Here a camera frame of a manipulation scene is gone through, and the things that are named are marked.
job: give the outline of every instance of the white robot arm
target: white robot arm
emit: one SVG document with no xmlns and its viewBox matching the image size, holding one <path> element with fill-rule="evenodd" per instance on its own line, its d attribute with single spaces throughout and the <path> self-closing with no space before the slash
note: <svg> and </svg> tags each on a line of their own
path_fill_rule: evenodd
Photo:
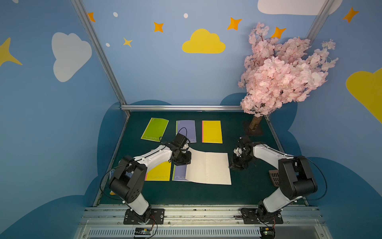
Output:
<svg viewBox="0 0 382 239">
<path fill-rule="evenodd" d="M 109 188 L 135 212 L 138 223 L 146 224 L 151 214 L 151 206 L 141 194 L 146 173 L 169 160 L 175 165 L 189 164 L 191 152 L 186 141 L 187 138 L 178 133 L 170 143 L 166 142 L 141 156 L 125 156 L 119 162 L 109 181 Z"/>
<path fill-rule="evenodd" d="M 279 187 L 269 197 L 260 201 L 256 216 L 268 221 L 292 201 L 317 191 L 317 183 L 308 160 L 303 156 L 282 153 L 266 144 L 253 143 L 248 137 L 239 139 L 233 151 L 230 168 L 243 170 L 249 161 L 261 159 L 279 170 Z"/>
<path fill-rule="evenodd" d="M 109 187 L 131 208 L 139 223 L 146 224 L 151 215 L 151 206 L 141 194 L 146 173 L 169 160 L 175 165 L 189 164 L 191 152 L 188 151 L 186 141 L 187 138 L 178 133 L 171 143 L 164 143 L 134 158 L 125 156 L 119 162 L 120 167 L 113 173 Z M 261 159 L 279 170 L 279 188 L 259 202 L 256 216 L 262 221 L 268 221 L 292 201 L 317 191 L 317 184 L 306 158 L 282 153 L 266 144 L 252 143 L 249 138 L 240 138 L 239 142 L 230 168 L 242 170 L 248 168 L 249 161 Z"/>
</svg>

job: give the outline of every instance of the yellow cloud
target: yellow cloud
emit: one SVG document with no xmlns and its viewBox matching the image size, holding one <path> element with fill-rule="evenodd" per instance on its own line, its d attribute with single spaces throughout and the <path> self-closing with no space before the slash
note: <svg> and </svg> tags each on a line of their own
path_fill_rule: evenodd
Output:
<svg viewBox="0 0 382 239">
<path fill-rule="evenodd" d="M 198 29 L 191 35 L 191 39 L 183 43 L 182 49 L 187 53 L 217 54 L 225 50 L 225 44 L 215 33 L 206 29 Z"/>
<path fill-rule="evenodd" d="M 382 123 L 382 68 L 375 73 L 353 73 L 347 79 L 346 87 Z"/>
</svg>

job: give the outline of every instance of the black mounting plate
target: black mounting plate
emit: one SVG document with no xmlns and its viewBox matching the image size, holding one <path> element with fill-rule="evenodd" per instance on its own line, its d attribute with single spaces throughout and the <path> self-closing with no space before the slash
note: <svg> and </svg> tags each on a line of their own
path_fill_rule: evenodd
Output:
<svg viewBox="0 0 382 239">
<path fill-rule="evenodd" d="M 257 208 L 242 208 L 242 209 L 240 209 L 240 212 L 244 217 L 244 219 L 243 219 L 244 224 L 261 224 L 260 222 L 257 221 L 256 218 L 258 218 L 260 221 L 264 222 L 265 224 L 269 223 L 268 226 L 270 226 L 270 224 L 273 225 L 273 223 L 274 223 L 273 219 L 275 219 L 276 224 L 283 224 L 284 223 L 283 218 L 281 217 L 280 213 L 276 213 L 276 214 L 269 215 L 266 217 L 258 217 L 256 215 L 256 210 L 257 210 Z"/>
<path fill-rule="evenodd" d="M 165 216 L 165 210 L 163 208 L 152 208 L 151 209 L 151 214 L 154 216 L 155 221 L 158 225 L 163 224 L 163 219 Z M 125 225 L 137 225 L 139 219 L 137 218 L 136 214 L 134 211 L 130 211 L 130 209 L 127 209 L 125 212 L 125 218 L 123 219 L 123 224 Z M 150 219 L 147 223 L 147 225 L 152 224 L 152 219 Z"/>
</svg>

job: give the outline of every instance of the brown basket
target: brown basket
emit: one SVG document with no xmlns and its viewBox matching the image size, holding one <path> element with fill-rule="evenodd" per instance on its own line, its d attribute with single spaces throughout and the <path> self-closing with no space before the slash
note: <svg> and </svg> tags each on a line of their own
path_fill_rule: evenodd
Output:
<svg viewBox="0 0 382 239">
<path fill-rule="evenodd" d="M 278 183 L 278 170 L 277 169 L 269 170 L 269 176 L 270 176 L 270 179 L 272 180 L 273 185 L 278 187 L 279 186 L 279 183 Z"/>
</svg>

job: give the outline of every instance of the orange star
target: orange star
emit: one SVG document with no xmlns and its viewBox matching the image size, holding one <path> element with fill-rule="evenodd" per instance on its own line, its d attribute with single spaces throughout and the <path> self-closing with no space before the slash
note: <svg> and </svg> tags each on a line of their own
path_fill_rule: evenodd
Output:
<svg viewBox="0 0 382 239">
<path fill-rule="evenodd" d="M 284 29 L 279 29 L 278 27 L 276 27 L 276 30 L 275 30 L 275 33 L 271 36 L 271 38 L 274 38 L 274 37 L 277 37 L 277 38 L 281 38 L 281 34 L 286 30 L 286 28 Z"/>
<path fill-rule="evenodd" d="M 162 27 L 163 27 L 164 23 L 158 24 L 158 23 L 154 22 L 154 24 L 155 24 L 154 32 L 156 32 L 156 31 L 163 32 Z"/>
<path fill-rule="evenodd" d="M 93 14 L 94 14 L 94 13 L 88 13 L 89 18 L 90 18 L 90 21 L 96 22 L 96 21 L 94 20 Z"/>
<path fill-rule="evenodd" d="M 235 29 L 237 31 L 240 21 L 241 21 L 241 19 L 235 20 L 235 19 L 231 18 L 231 24 L 228 26 L 227 30 Z"/>
<path fill-rule="evenodd" d="M 9 45 L 11 44 L 11 38 L 5 40 L 5 42 L 0 46 L 0 66 L 4 62 L 14 62 L 16 64 L 22 65 L 16 58 L 14 58 L 9 53 Z"/>
<path fill-rule="evenodd" d="M 359 11 L 354 11 L 353 7 L 351 7 L 349 13 L 343 18 L 343 20 L 348 20 L 348 23 L 350 23 L 351 19 L 357 14 Z"/>
<path fill-rule="evenodd" d="M 123 45 L 129 45 L 129 47 L 131 47 L 131 45 L 130 45 L 130 43 L 132 42 L 132 40 L 126 40 L 126 38 L 124 38 L 125 39 L 125 43 L 123 44 Z"/>
</svg>

